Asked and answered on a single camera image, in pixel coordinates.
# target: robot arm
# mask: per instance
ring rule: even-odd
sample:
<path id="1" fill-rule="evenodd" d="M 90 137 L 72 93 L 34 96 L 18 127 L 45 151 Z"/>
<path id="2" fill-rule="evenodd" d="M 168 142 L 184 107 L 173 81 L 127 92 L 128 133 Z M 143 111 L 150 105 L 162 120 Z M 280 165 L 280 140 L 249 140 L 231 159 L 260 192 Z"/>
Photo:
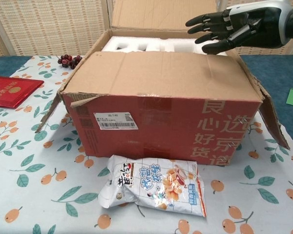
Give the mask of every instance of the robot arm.
<path id="1" fill-rule="evenodd" d="M 266 0 L 228 7 L 197 16 L 186 23 L 189 34 L 210 32 L 195 41 L 219 40 L 203 46 L 218 54 L 238 46 L 279 48 L 293 38 L 293 8 L 288 0 Z"/>

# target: cardboard box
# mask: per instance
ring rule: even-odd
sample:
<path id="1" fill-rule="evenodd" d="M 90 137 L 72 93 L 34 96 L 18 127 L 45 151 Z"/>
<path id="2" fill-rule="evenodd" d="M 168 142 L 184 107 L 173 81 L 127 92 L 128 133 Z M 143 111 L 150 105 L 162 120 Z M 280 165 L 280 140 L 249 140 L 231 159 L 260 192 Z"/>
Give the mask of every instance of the cardboard box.
<path id="1" fill-rule="evenodd" d="M 113 28 L 59 89 L 41 126 L 63 100 L 87 155 L 228 165 L 259 109 L 274 139 L 289 148 L 271 97 L 234 50 L 227 57 L 101 52 L 112 36 L 198 37 L 185 22 L 215 9 L 214 0 L 118 0 Z"/>

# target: white snack package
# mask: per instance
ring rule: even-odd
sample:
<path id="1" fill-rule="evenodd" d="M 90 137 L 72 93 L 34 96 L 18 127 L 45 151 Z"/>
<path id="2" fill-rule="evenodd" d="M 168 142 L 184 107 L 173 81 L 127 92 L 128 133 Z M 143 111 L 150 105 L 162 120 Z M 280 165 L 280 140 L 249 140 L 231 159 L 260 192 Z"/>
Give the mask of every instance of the white snack package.
<path id="1" fill-rule="evenodd" d="M 102 207 L 135 202 L 139 206 L 206 217 L 204 184 L 196 162 L 113 155 L 110 178 L 99 193 Z"/>

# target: tablecloth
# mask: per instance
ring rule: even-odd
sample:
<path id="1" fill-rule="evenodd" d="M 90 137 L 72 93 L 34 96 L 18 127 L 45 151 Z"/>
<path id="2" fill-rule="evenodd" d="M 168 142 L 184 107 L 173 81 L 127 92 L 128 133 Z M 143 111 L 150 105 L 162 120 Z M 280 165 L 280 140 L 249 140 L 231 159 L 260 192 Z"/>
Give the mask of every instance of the tablecloth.
<path id="1" fill-rule="evenodd" d="M 85 156 L 61 103 L 40 133 L 40 119 L 72 70 L 34 56 L 12 76 L 45 83 L 15 110 L 0 108 L 0 234 L 293 234 L 291 150 L 272 139 L 256 114 L 229 166 L 199 165 L 207 217 L 135 204 L 102 208 L 107 158 Z"/>

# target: red certificate folder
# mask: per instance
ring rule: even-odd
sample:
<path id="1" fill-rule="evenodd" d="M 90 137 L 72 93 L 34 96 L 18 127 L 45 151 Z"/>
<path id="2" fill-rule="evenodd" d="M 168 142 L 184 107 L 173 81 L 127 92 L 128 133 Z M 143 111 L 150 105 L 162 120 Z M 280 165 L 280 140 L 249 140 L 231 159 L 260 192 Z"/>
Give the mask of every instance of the red certificate folder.
<path id="1" fill-rule="evenodd" d="M 0 77 L 0 106 L 17 108 L 43 83 L 43 80 Z"/>

